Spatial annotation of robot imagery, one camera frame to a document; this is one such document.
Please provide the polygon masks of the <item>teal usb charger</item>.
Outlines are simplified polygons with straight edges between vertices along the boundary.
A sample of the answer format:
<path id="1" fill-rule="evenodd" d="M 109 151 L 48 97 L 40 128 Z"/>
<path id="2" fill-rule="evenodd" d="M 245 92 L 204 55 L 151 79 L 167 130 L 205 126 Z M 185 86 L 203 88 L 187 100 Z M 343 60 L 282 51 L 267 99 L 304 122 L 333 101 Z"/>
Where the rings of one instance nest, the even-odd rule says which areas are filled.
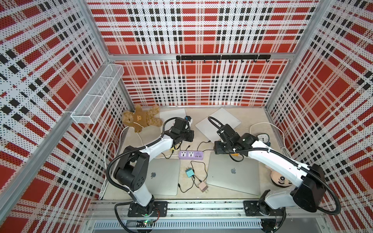
<path id="1" fill-rule="evenodd" d="M 186 170 L 186 175 L 187 175 L 189 178 L 193 177 L 193 176 L 195 175 L 194 170 L 193 170 L 192 168 L 188 168 L 188 169 Z"/>

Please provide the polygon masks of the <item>pink usb charger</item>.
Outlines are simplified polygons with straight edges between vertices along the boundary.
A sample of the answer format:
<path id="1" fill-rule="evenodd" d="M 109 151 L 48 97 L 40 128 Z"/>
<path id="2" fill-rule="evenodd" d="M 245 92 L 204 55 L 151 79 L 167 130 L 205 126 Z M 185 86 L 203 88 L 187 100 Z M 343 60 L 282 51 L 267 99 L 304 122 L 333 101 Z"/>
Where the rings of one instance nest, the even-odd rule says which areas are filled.
<path id="1" fill-rule="evenodd" d="M 202 181 L 198 185 L 198 188 L 201 190 L 201 192 L 205 192 L 208 189 L 208 185 L 206 184 L 206 182 Z"/>

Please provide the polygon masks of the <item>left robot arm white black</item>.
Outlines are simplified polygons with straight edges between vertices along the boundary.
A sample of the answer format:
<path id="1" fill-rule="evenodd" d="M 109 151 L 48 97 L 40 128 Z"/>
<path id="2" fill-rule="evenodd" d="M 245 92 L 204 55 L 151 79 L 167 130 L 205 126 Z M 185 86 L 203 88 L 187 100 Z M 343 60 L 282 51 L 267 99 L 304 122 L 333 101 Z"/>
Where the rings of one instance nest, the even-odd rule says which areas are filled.
<path id="1" fill-rule="evenodd" d="M 174 124 L 167 131 L 166 124 L 163 124 L 159 138 L 138 148 L 128 146 L 107 165 L 105 171 L 108 182 L 129 194 L 135 207 L 145 216 L 150 216 L 155 210 L 154 197 L 145 185 L 149 163 L 176 144 L 192 142 L 194 138 L 190 116 L 172 117 L 165 122 L 172 120 Z"/>

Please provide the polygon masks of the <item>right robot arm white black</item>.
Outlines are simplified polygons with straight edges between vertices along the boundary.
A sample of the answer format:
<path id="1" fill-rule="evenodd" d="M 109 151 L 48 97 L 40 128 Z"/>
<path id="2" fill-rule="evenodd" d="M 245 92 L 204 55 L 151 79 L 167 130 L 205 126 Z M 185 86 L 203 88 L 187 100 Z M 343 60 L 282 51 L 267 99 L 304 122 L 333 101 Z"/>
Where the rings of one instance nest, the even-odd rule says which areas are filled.
<path id="1" fill-rule="evenodd" d="M 258 205 L 263 214 L 291 206 L 298 206 L 311 213 L 321 211 L 333 216 L 341 212 L 340 200 L 326 183 L 324 171 L 319 165 L 309 166 L 297 162 L 273 150 L 250 133 L 240 136 L 230 125 L 224 125 L 212 116 L 208 117 L 208 121 L 218 129 L 217 134 L 220 137 L 220 140 L 214 143 L 215 154 L 238 153 L 244 158 L 261 162 L 290 181 L 288 188 L 268 189 L 262 194 Z"/>

